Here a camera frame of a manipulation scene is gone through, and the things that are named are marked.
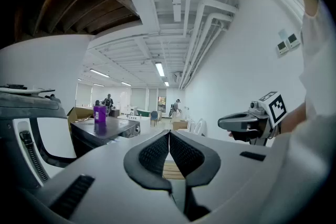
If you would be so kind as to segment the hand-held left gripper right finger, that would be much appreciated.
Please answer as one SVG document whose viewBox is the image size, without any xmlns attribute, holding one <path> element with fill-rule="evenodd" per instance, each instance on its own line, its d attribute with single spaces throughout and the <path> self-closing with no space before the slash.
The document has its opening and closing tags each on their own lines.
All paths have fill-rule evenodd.
<svg viewBox="0 0 336 224">
<path fill-rule="evenodd" d="M 170 154 L 185 177 L 184 208 L 170 223 L 273 222 L 282 141 L 263 147 L 172 131 Z"/>
</svg>

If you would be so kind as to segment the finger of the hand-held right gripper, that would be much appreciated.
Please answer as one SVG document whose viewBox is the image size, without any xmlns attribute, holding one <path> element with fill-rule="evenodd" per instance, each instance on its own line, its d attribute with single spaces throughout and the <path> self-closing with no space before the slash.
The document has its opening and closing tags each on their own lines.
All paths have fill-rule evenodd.
<svg viewBox="0 0 336 224">
<path fill-rule="evenodd" d="M 246 131 L 253 121 L 253 115 L 248 112 L 239 112 L 218 119 L 217 124 L 227 131 Z"/>
</svg>

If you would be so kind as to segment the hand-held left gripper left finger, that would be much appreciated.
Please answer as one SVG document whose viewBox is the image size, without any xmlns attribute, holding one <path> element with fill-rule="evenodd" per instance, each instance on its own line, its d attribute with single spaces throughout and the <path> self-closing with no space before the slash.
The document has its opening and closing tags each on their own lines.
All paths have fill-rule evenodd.
<svg viewBox="0 0 336 224">
<path fill-rule="evenodd" d="M 97 147 L 26 198 L 43 223 L 187 223 L 163 177 L 169 132 Z"/>
</svg>

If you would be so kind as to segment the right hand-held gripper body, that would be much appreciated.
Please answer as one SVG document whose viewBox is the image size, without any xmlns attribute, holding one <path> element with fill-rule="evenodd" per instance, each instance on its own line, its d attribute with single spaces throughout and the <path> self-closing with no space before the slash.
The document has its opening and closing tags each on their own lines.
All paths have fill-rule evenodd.
<svg viewBox="0 0 336 224">
<path fill-rule="evenodd" d="M 257 101 L 251 101 L 248 113 L 253 121 L 246 131 L 229 131 L 236 141 L 251 145 L 266 145 L 281 131 L 281 121 L 288 114 L 284 100 L 277 91 L 267 93 Z"/>
</svg>

